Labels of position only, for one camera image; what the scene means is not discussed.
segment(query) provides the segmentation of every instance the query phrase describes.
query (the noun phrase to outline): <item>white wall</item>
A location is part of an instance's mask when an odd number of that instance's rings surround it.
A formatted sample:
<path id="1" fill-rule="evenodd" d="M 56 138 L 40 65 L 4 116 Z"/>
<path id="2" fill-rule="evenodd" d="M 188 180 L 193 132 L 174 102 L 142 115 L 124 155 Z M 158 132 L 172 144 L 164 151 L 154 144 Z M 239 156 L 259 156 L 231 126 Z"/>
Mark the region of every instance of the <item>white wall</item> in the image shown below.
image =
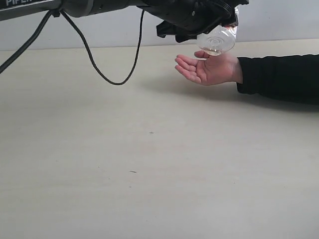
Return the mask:
<path id="1" fill-rule="evenodd" d="M 238 41 L 319 38 L 318 0 L 251 0 L 240 8 Z M 43 13 L 0 22 L 0 50 L 18 48 L 35 30 Z M 90 46 L 135 46 L 138 40 L 140 10 L 130 7 L 76 19 Z M 175 44 L 174 38 L 156 36 L 160 19 L 145 17 L 143 45 Z M 68 23 L 51 19 L 33 49 L 82 47 Z"/>

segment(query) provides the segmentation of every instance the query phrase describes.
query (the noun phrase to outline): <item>cable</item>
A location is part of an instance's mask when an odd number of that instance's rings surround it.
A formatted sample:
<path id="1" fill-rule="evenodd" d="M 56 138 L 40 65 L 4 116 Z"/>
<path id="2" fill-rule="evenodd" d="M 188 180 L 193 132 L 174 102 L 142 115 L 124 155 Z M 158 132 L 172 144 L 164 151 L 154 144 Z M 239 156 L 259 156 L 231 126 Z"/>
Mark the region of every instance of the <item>cable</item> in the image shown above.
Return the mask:
<path id="1" fill-rule="evenodd" d="M 54 15 L 55 10 L 50 10 L 46 13 L 41 23 L 35 30 L 34 34 L 23 44 L 12 56 L 10 56 L 1 66 L 0 66 L 0 74 L 8 68 L 22 53 L 38 38 L 40 33 L 42 32 L 45 24 L 48 22 L 49 18 Z"/>
<path id="2" fill-rule="evenodd" d="M 70 25 L 74 28 L 74 30 L 81 37 L 81 39 L 82 39 L 82 41 L 84 43 L 85 49 L 86 49 L 86 51 L 87 51 L 87 53 L 89 55 L 90 61 L 91 61 L 92 65 L 93 65 L 94 69 L 99 73 L 99 75 L 104 80 L 106 80 L 108 83 L 110 83 L 112 85 L 115 85 L 115 86 L 124 85 L 130 79 L 130 77 L 132 76 L 132 74 L 133 74 L 133 72 L 134 72 L 134 70 L 136 68 L 136 64 L 137 64 L 138 58 L 139 58 L 139 52 L 140 52 L 140 47 L 141 47 L 141 42 L 142 42 L 143 18 L 144 18 L 145 11 L 142 10 L 142 14 L 141 14 L 139 42 L 138 42 L 138 45 L 137 45 L 137 50 L 136 50 L 136 54 L 135 54 L 135 60 L 134 60 L 133 67 L 132 67 L 129 75 L 127 76 L 127 78 L 124 81 L 119 82 L 119 83 L 113 82 L 113 81 L 109 80 L 105 75 L 103 75 L 103 73 L 99 70 L 99 68 L 95 64 L 95 61 L 94 61 L 94 58 L 92 56 L 92 52 L 90 50 L 90 47 L 89 47 L 89 45 L 88 45 L 88 43 L 87 43 L 87 41 L 85 39 L 85 36 L 81 32 L 81 30 L 75 25 L 75 23 L 71 20 L 71 18 L 64 11 L 61 11 L 61 14 L 64 16 L 64 18 L 70 23 Z"/>

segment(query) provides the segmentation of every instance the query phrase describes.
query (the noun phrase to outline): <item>open palm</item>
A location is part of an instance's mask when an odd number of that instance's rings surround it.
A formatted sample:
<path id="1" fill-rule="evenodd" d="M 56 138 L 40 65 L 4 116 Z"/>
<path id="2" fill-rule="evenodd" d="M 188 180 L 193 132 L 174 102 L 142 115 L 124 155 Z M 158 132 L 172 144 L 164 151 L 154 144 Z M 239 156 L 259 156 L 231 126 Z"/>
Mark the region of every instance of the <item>open palm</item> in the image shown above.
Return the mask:
<path id="1" fill-rule="evenodd" d="M 178 55 L 175 60 L 178 64 L 176 70 L 188 80 L 204 86 L 238 81 L 238 70 L 241 69 L 236 57 L 230 54 L 210 56 L 204 51 L 195 52 L 195 57 L 204 60 L 184 55 Z"/>

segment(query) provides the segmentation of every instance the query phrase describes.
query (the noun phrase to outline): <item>white table surface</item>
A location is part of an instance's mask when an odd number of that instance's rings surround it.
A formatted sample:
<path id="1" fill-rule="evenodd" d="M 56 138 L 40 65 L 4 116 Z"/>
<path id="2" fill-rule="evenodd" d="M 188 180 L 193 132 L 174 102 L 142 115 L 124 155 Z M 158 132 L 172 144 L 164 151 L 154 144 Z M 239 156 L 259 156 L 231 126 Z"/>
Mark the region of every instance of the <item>white table surface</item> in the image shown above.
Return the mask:
<path id="1" fill-rule="evenodd" d="M 134 50 L 93 53 L 119 81 Z M 317 239 L 319 107 L 187 82 L 174 57 L 195 50 L 144 47 L 121 87 L 79 49 L 28 51 L 0 75 L 0 238 Z"/>

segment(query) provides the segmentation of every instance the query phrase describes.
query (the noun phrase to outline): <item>black sweater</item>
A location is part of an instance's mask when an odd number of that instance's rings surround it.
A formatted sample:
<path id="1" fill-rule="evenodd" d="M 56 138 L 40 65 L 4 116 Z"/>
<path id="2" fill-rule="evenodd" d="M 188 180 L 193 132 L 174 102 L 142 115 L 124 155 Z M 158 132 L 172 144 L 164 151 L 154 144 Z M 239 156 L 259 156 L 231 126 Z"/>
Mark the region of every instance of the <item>black sweater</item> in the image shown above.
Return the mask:
<path id="1" fill-rule="evenodd" d="M 319 104 L 319 55 L 239 58 L 238 92 L 298 103 Z"/>

